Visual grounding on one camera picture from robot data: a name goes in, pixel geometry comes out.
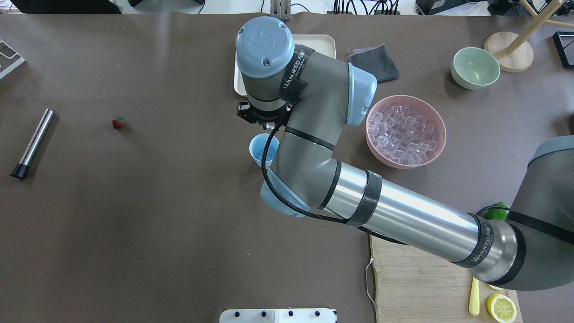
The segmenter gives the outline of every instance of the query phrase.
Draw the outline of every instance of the white tray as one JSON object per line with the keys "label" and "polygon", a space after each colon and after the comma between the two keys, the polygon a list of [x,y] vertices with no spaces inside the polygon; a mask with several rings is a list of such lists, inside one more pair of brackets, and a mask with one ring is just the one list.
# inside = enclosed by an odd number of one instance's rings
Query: white tray
{"label": "white tray", "polygon": [[[294,34],[293,40],[295,44],[305,45],[313,48],[315,51],[336,59],[337,53],[335,51],[335,40],[326,34]],[[237,94],[246,97],[245,85],[243,85],[243,78],[241,72],[237,67],[237,53],[235,54],[235,74],[233,76],[233,89]]]}

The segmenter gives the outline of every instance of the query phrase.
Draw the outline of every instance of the robotic arm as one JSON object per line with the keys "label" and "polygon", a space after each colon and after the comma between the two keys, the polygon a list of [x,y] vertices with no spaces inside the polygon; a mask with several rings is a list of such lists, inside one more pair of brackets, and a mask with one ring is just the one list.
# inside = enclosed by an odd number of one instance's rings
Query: robotic arm
{"label": "robotic arm", "polygon": [[261,196],[271,207],[292,216],[303,216],[297,208],[325,209],[507,289],[574,280],[574,136],[541,145],[507,221],[487,221],[332,158],[343,126],[359,125],[369,109],[377,86],[371,74],[296,45],[271,17],[245,23],[236,51],[249,100],[238,115],[285,125],[264,170],[272,187],[264,183]]}

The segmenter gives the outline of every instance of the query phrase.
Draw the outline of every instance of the metal rod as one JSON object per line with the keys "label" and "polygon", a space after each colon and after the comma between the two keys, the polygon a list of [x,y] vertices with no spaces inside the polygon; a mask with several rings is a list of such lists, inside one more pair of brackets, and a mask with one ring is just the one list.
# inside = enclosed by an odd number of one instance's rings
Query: metal rod
{"label": "metal rod", "polygon": [[20,179],[26,178],[26,173],[28,172],[28,167],[30,166],[32,157],[34,157],[36,149],[40,145],[40,140],[42,140],[44,133],[48,129],[48,125],[50,124],[50,121],[52,120],[53,116],[54,116],[54,110],[46,109],[46,111],[44,111],[44,115],[42,115],[42,119],[40,119],[40,122],[36,127],[36,131],[34,131],[34,135],[32,135],[32,138],[30,139],[30,142],[28,143],[28,146],[26,147],[26,150],[24,151],[22,158],[20,158],[20,162],[18,163],[18,165],[16,165],[16,168],[14,169],[12,174],[10,174],[10,176]]}

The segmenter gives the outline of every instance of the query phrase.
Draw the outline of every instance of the wooden base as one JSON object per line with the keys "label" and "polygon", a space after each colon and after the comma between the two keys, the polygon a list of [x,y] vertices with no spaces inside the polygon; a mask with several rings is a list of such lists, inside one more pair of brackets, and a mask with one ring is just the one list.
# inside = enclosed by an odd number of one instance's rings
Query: wooden base
{"label": "wooden base", "polygon": [[499,32],[492,34],[484,42],[484,49],[491,53],[501,66],[501,70],[507,72],[522,72],[529,68],[534,60],[532,46],[525,41],[513,53],[508,54],[506,48],[518,37],[511,32]]}

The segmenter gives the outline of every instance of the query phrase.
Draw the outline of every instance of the light green bowl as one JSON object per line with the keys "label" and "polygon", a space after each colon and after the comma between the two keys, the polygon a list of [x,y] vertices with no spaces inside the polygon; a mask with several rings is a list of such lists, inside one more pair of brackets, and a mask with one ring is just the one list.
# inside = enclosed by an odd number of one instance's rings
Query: light green bowl
{"label": "light green bowl", "polygon": [[460,86],[477,90],[496,82],[501,68],[491,53],[477,47],[465,47],[452,60],[451,74]]}

